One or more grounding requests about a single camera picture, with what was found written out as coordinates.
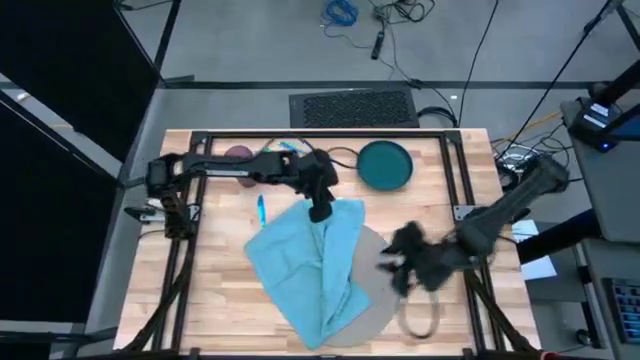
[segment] white paper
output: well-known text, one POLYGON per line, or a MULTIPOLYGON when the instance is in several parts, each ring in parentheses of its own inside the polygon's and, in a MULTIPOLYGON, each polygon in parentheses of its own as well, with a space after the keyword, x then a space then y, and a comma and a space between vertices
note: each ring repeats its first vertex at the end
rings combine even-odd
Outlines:
MULTIPOLYGON (((513 224, 513 239, 517 242, 526 241, 528 238, 538 235, 538 228, 533 220, 521 220, 513 224)), ((522 274, 525 280, 542 279, 558 275, 553 263, 548 256, 522 265, 522 274)))

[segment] towel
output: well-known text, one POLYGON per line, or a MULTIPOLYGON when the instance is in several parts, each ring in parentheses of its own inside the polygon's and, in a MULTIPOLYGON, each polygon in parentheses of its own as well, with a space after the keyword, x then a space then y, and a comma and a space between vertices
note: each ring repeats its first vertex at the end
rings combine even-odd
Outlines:
POLYGON ((369 306, 351 281, 351 265, 364 203, 336 200, 333 214, 309 220, 311 202, 299 201, 245 246, 256 274, 284 317, 309 349, 348 325, 369 306))

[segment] wooden table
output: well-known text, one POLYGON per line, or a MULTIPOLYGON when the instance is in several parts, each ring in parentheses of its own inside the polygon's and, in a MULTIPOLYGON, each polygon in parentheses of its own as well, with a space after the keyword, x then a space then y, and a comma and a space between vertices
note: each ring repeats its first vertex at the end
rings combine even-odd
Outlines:
MULTIPOLYGON (((348 146, 359 150, 376 139, 375 133, 378 130, 366 131, 371 133, 370 138, 308 140, 319 148, 348 146)), ((491 204, 501 196, 501 189, 487 133, 484 129, 460 130, 460 133, 475 200, 480 205, 491 204)), ((188 151, 191 135, 190 130, 167 131, 162 154, 188 151)), ((216 138, 212 151, 214 154, 223 154, 229 147, 238 144, 258 150, 271 137, 268 131, 264 136, 216 138)), ((396 138, 393 141, 404 146, 414 161, 413 177, 402 190, 390 193, 373 191, 358 179, 354 170, 337 167, 340 183, 332 187, 331 191, 336 197, 364 200, 365 224, 387 240, 390 240, 394 230, 410 220, 420 222, 430 239, 439 239, 454 223, 438 141, 424 138, 396 138)), ((449 150, 454 163, 456 188, 458 194, 463 194, 456 156, 451 148, 449 150)), ((345 163, 355 161, 353 155, 347 152, 335 152, 332 156, 345 163)), ((243 252, 245 243, 260 229, 256 210, 256 199, 260 194, 265 197, 268 219, 273 219, 301 198, 286 186, 258 185, 245 189, 235 179, 207 180, 181 344, 183 353, 187 353, 190 347, 201 348, 203 354, 310 353, 263 291, 243 252)), ((461 202, 464 202, 464 195, 458 196, 461 202)), ((142 231, 159 228, 162 228, 162 225, 147 226, 142 231)), ((131 341, 158 305, 169 247, 170 241, 165 239, 162 233, 149 234, 140 240, 115 348, 121 348, 131 341)), ((498 304, 532 345, 539 347, 514 245, 505 241, 497 242, 495 260, 490 272, 498 304)), ((440 326, 437 334, 431 339, 416 341, 409 338, 400 331, 394 319, 382 333, 366 344, 354 348, 322 347, 315 352, 361 355, 460 355, 462 348, 474 348, 461 273, 455 273, 449 279, 440 291, 439 298, 440 326)), ((413 328, 420 330, 418 332, 426 329, 430 321, 428 295, 423 291, 414 291, 409 298, 407 313, 413 328)), ((165 332, 165 348, 170 343, 168 339, 173 316, 173 311, 170 311, 165 332)), ((483 321, 483 325, 487 347, 492 348, 488 321, 483 321)))

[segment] concrete floor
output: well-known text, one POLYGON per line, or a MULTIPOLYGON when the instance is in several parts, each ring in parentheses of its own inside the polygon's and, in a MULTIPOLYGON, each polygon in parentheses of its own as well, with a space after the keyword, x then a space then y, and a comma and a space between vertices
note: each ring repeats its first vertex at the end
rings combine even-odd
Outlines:
MULTIPOLYGON (((135 6, 152 2, 155 0, 128 1, 135 6)), ((344 39, 323 35, 320 27, 323 3, 324 0, 183 0, 161 72, 164 77, 194 74, 198 81, 387 79, 389 68, 370 60, 369 50, 356 49, 344 39)), ((379 24, 370 17, 371 5, 367 0, 353 3, 360 8, 358 22, 351 28, 328 31, 348 34, 354 42, 369 45, 379 31, 379 24)), ((423 80, 466 80, 493 4, 493 0, 441 0, 423 22, 394 26, 397 58, 404 71, 423 80)), ((502 1, 478 56, 473 80, 551 80, 577 43, 583 26, 602 4, 604 0, 502 1)), ((170 6, 124 13, 151 58, 156 53, 170 6)), ((640 10, 640 1, 628 0, 627 6, 640 10)), ((393 63, 392 50, 387 36, 382 57, 389 63, 393 63)), ((637 57, 638 50, 619 17, 613 14, 583 44, 561 80, 611 79, 637 57)), ((398 71, 393 79, 401 79, 398 71)), ((312 92, 316 90, 158 90, 147 113, 133 176, 140 175, 145 160, 158 153, 167 128, 287 128, 288 96, 312 92)), ((450 101, 459 112, 462 90, 441 89, 441 92, 448 99, 457 96, 450 101)), ((542 90, 469 90, 463 127, 487 128, 492 138, 507 136, 524 122, 542 93, 542 90)), ((557 111, 561 101, 584 94, 581 90, 554 90, 535 118, 557 111)), ((431 90, 413 90, 413 96, 418 109, 443 105, 431 90)), ((640 92, 632 91, 621 105, 635 104, 639 99, 640 92)), ((62 122, 33 101, 24 105, 45 121, 62 122)), ((557 123, 549 122, 526 135, 549 131, 557 123)), ((421 119, 420 125, 446 126, 429 117, 421 119)), ((557 138, 569 143, 564 129, 557 132, 557 138)), ((573 178, 580 177, 573 156, 570 170, 573 178)), ((142 196, 127 194, 125 204, 139 205, 142 196)), ((589 207, 584 185, 576 182, 563 194, 537 201, 530 217, 561 222, 589 207)), ((118 324, 138 229, 133 221, 117 220, 88 331, 118 324)), ((584 327, 584 320, 576 311, 578 304, 533 305, 545 349, 559 351, 577 345, 570 330, 584 327)), ((109 346, 99 344, 83 352, 105 351, 109 346)), ((591 349, 575 354, 607 356, 591 349)))

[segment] dark teal bowl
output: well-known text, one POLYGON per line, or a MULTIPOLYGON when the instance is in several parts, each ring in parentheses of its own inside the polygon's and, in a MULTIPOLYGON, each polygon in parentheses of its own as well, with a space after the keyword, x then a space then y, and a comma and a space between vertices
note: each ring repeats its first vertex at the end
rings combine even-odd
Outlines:
POLYGON ((363 147, 356 167, 360 178, 380 191, 403 187, 413 174, 413 161, 409 152, 386 140, 373 141, 363 147))

